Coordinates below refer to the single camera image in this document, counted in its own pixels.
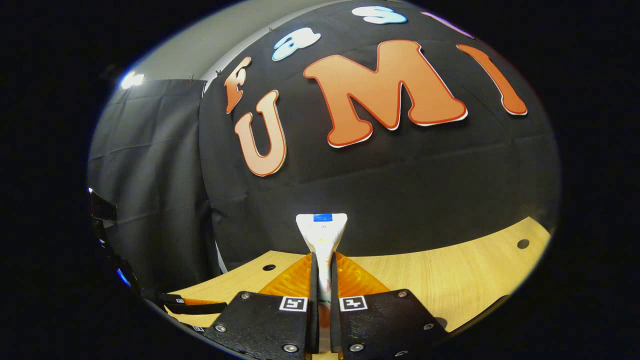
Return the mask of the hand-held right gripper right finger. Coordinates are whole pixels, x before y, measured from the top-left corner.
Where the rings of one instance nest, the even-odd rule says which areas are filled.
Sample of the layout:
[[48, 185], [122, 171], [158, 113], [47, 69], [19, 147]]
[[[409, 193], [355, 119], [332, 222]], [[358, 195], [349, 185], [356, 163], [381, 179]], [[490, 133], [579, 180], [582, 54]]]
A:
[[389, 289], [340, 253], [330, 269], [330, 351], [340, 360], [422, 360], [450, 337], [411, 290]]

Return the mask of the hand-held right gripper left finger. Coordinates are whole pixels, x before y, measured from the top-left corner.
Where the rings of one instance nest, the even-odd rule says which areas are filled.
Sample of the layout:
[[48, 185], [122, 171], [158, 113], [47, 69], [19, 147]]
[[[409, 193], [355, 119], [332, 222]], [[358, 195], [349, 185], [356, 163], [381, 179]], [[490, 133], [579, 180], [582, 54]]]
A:
[[308, 254], [272, 285], [240, 291], [204, 332], [228, 354], [254, 360], [311, 360], [320, 350], [318, 261]]

